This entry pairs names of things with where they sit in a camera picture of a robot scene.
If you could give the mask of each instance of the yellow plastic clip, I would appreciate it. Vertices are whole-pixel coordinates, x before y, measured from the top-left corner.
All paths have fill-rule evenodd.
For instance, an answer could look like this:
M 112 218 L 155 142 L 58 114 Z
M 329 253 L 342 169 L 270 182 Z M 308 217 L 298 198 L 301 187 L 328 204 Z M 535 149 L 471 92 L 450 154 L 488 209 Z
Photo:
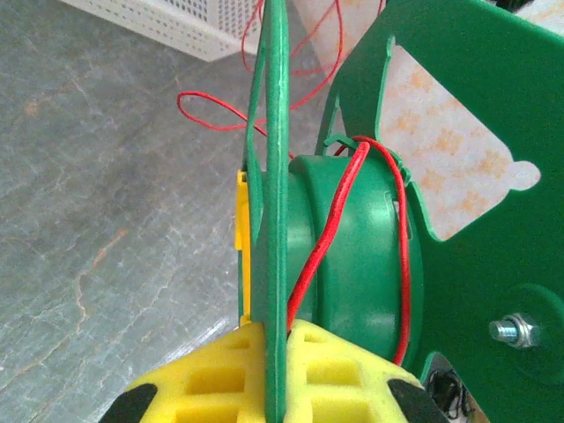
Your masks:
M 240 326 L 250 323 L 250 215 L 249 187 L 247 174 L 237 173 L 237 192 L 235 195 L 235 249 L 242 252 L 242 297 L 243 314 Z

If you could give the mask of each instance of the orange patterned surface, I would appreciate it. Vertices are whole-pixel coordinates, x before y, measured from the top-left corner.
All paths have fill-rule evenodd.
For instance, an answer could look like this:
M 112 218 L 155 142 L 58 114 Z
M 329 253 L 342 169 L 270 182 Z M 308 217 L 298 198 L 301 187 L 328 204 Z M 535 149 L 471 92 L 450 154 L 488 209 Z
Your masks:
M 294 0 L 311 29 L 332 0 Z M 345 0 L 345 51 L 376 17 L 378 2 Z M 564 33 L 564 0 L 536 0 L 519 15 Z M 337 55 L 335 17 L 313 39 L 321 64 Z M 528 189 L 540 178 L 399 46 L 389 67 L 381 122 L 382 141 L 404 160 L 426 200 L 437 235 L 447 239 L 496 206 L 510 189 Z

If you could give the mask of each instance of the bolt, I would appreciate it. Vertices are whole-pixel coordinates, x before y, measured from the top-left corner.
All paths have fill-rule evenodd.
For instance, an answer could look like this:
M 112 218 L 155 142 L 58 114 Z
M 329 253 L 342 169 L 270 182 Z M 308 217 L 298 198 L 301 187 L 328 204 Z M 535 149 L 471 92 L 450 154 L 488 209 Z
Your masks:
M 496 341 L 514 344 L 519 339 L 519 330 L 510 320 L 490 322 L 490 336 Z
M 493 339 L 515 348 L 530 348 L 540 343 L 540 328 L 530 317 L 521 313 L 490 322 L 489 330 Z

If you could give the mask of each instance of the threaded bolt end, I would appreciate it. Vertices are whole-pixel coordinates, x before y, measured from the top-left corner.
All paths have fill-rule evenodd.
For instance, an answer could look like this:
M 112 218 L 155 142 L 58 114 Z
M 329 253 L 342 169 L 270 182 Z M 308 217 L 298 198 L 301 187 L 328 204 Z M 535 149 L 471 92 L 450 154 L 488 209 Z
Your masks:
M 519 329 L 510 320 L 491 322 L 489 330 L 490 336 L 496 341 L 514 344 L 519 339 Z

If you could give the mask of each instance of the hole in panel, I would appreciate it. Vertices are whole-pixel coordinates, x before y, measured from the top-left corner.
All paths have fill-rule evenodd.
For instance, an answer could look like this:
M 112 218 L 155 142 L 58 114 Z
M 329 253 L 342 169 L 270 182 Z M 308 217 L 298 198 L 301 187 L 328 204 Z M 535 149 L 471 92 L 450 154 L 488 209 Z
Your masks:
M 175 423 L 237 423 L 239 409 L 232 405 L 210 405 L 176 413 Z
M 365 401 L 315 397 L 311 408 L 313 423 L 377 423 Z
M 203 367 L 192 373 L 187 393 L 191 395 L 224 394 L 244 390 L 245 370 L 243 368 Z
M 246 350 L 250 347 L 250 341 L 246 338 L 237 339 L 234 341 L 229 348 L 230 350 Z
M 433 229 L 448 239 L 511 189 L 540 178 L 401 46 L 393 47 L 382 101 L 380 138 L 419 185 Z
M 319 335 L 316 335 L 315 333 L 306 333 L 306 336 L 304 337 L 303 340 L 306 341 L 306 342 L 313 342 L 313 343 L 317 343 L 317 344 L 321 344 L 323 342 L 326 342 L 325 339 L 323 339 Z
M 399 202 L 395 199 L 392 200 L 391 195 L 390 195 L 390 200 L 391 200 L 392 205 L 394 207 L 394 211 L 396 212 L 396 226 L 397 226 L 397 222 L 399 221 Z M 408 237 L 408 239 L 412 238 L 412 226 L 409 224 L 409 219 L 407 220 L 407 237 Z
M 360 386 L 360 370 L 351 359 L 315 360 L 308 364 L 310 385 Z
M 439 410 L 450 419 L 455 419 L 456 416 L 464 419 L 464 411 L 472 410 L 472 417 L 476 421 L 489 422 L 470 392 L 463 395 L 464 400 L 459 400 L 459 396 L 463 394 L 462 389 L 465 389 L 464 384 L 458 378 L 456 370 L 442 354 L 436 352 L 432 357 L 429 357 L 429 368 L 424 380 L 425 391 Z M 450 403 L 443 395 L 444 389 L 447 387 L 456 394 L 456 397 Z

